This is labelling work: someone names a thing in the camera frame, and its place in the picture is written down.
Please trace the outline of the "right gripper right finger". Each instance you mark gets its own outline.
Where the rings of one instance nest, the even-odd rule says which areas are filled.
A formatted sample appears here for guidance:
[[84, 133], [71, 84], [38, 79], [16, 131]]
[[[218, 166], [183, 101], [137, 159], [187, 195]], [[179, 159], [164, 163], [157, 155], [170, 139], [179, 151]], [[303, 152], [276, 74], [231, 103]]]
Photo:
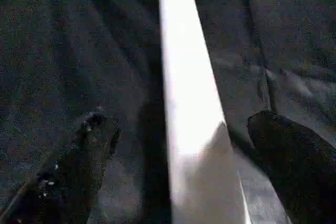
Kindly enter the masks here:
[[271, 111], [250, 116], [247, 127], [292, 223], [335, 223], [335, 147]]

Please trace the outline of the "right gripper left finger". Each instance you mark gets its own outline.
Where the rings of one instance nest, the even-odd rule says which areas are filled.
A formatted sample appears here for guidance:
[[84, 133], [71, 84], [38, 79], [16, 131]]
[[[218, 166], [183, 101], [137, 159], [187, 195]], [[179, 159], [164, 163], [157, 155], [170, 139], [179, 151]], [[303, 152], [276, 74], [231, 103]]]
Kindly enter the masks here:
[[120, 136], [103, 111], [83, 115], [1, 209], [1, 223], [86, 223]]

